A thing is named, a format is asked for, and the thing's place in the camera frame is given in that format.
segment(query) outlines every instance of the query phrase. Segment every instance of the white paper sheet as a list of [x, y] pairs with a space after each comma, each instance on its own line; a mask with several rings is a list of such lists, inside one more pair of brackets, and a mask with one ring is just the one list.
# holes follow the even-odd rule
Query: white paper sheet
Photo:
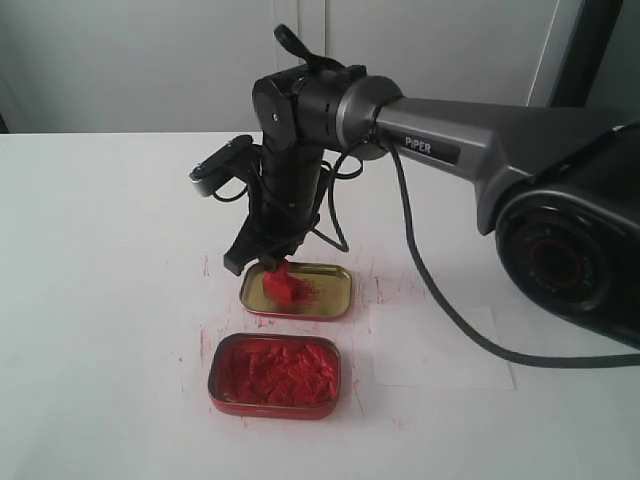
[[[489, 308], [462, 312], [497, 342]], [[508, 363], [469, 340], [444, 312], [425, 305], [371, 308], [376, 383], [404, 387], [514, 390]]]

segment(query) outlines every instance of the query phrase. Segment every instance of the tin can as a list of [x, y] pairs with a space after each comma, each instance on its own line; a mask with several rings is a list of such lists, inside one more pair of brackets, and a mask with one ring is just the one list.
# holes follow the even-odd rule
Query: tin can
[[340, 362], [325, 338], [236, 333], [218, 344], [209, 396], [230, 415], [318, 420], [338, 402]]
[[286, 303], [270, 297], [263, 288], [268, 272], [261, 264], [247, 270], [240, 290], [240, 302], [251, 313], [302, 320], [333, 320], [349, 311], [353, 279], [338, 265], [291, 263], [289, 274], [309, 286], [309, 298]]

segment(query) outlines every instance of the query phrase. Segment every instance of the white wall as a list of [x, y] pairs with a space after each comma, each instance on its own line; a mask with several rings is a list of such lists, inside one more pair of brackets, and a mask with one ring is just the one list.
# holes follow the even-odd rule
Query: white wall
[[0, 112], [13, 131], [254, 130], [253, 82], [295, 62], [280, 21], [411, 96], [544, 104], [580, 3], [1, 0]]
[[640, 112], [640, 0], [625, 0], [588, 105]]

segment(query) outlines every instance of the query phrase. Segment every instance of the metal tin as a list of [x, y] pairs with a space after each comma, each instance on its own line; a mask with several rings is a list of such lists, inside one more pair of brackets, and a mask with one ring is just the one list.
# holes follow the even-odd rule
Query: metal tin
[[[337, 362], [337, 385], [336, 395], [330, 401], [322, 404], [316, 408], [301, 408], [301, 407], [288, 407], [279, 405], [264, 405], [253, 403], [237, 403], [230, 402], [223, 398], [216, 391], [216, 385], [218, 385], [218, 379], [221, 375], [221, 358], [225, 352], [225, 349], [235, 345], [239, 345], [242, 342], [286, 342], [286, 341], [298, 341], [305, 344], [320, 345], [325, 347], [333, 354], [335, 354]], [[223, 413], [230, 415], [239, 415], [247, 417], [267, 417], [267, 418], [287, 418], [296, 420], [319, 420], [329, 415], [336, 407], [338, 398], [340, 397], [340, 383], [341, 383], [341, 359], [340, 352], [333, 342], [321, 337], [312, 336], [294, 336], [294, 335], [270, 335], [270, 334], [250, 334], [250, 333], [236, 333], [230, 335], [218, 344], [216, 353], [213, 357], [211, 364], [211, 371], [209, 372], [209, 379], [207, 388], [209, 390], [209, 396], [215, 407]]]
[[284, 304], [265, 295], [262, 281], [267, 274], [259, 263], [244, 277], [240, 302], [251, 313], [307, 320], [332, 320], [341, 317], [351, 306], [353, 280], [338, 265], [291, 263], [289, 274], [313, 285], [314, 298], [296, 304]]

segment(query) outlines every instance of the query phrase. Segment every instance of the robotic arm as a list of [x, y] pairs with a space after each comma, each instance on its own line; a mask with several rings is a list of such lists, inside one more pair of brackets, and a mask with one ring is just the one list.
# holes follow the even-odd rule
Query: robotic arm
[[228, 270], [255, 259], [273, 270], [314, 230], [341, 178], [325, 149], [361, 162], [391, 151], [473, 184], [478, 230], [496, 230], [504, 266], [535, 302], [640, 346], [640, 130], [628, 114], [406, 98], [364, 66], [312, 54], [284, 25], [275, 36], [304, 64], [255, 83], [262, 145], [237, 137], [190, 175], [203, 196], [219, 198], [233, 177], [247, 186]]

